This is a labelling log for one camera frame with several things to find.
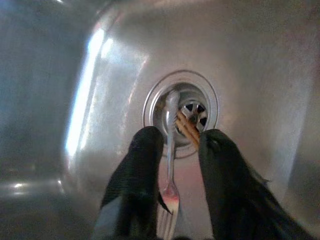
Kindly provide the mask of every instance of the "drain strainer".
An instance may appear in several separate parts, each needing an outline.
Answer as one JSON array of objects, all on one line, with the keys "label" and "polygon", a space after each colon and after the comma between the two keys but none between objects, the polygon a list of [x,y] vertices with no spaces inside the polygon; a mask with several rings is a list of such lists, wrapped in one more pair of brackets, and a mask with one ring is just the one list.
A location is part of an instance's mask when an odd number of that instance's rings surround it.
[{"label": "drain strainer", "polygon": [[[143,109],[143,126],[156,126],[167,142],[168,128],[166,97],[171,90],[180,93],[179,109],[199,132],[215,127],[218,102],[214,89],[200,74],[192,71],[176,71],[163,78],[148,94]],[[176,158],[193,154],[196,149],[190,141],[176,130]],[[167,154],[164,145],[163,154]]]}]

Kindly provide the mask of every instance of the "brushed metal surface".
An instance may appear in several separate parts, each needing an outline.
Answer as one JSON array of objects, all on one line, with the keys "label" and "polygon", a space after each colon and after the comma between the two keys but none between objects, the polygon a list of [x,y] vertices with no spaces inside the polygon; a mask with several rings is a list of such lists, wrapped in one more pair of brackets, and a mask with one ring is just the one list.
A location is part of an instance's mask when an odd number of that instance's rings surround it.
[{"label": "brushed metal surface", "polygon": [[[4,0],[0,36],[0,239],[87,239],[149,91],[179,70],[320,237],[319,1]],[[196,154],[174,180],[175,234],[211,237]]]}]

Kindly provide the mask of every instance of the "chopstick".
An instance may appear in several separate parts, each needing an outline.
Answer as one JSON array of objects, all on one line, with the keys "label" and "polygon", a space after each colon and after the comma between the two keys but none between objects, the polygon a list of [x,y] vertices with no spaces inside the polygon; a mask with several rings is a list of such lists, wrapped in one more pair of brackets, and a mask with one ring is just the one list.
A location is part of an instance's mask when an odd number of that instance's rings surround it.
[{"label": "chopstick", "polygon": [[185,115],[179,110],[177,112],[177,119],[175,121],[176,126],[182,132],[187,139],[192,142],[194,148],[198,151],[199,150],[199,142],[200,142],[200,134],[195,129],[194,126],[187,120]]}]

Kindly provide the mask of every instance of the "stainless steel sink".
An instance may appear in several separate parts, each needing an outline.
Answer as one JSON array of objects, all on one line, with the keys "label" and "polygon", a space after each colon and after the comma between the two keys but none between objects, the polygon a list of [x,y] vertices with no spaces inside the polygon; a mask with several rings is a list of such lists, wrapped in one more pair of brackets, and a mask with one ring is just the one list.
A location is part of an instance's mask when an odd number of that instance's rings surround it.
[{"label": "stainless steel sink", "polygon": [[[0,36],[0,239],[87,239],[180,83],[320,237],[319,1],[4,0]],[[179,151],[176,235],[210,238],[198,156],[183,137]]]}]

